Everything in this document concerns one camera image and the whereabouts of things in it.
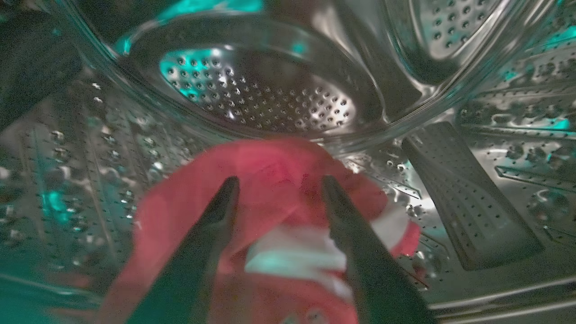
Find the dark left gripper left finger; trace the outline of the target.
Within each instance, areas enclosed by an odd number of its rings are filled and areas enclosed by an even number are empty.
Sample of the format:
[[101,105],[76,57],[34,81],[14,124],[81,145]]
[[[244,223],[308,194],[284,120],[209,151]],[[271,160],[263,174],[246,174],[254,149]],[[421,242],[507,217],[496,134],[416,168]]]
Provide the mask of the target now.
[[207,324],[220,255],[232,238],[239,178],[225,179],[140,300],[130,324]]

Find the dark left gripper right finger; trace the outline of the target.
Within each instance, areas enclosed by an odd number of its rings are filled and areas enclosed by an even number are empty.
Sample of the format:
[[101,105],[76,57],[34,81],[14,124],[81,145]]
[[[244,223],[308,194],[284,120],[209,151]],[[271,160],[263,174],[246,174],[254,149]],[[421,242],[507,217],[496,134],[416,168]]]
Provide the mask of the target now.
[[435,324],[428,304],[331,175],[322,179],[329,234],[347,258],[360,324]]

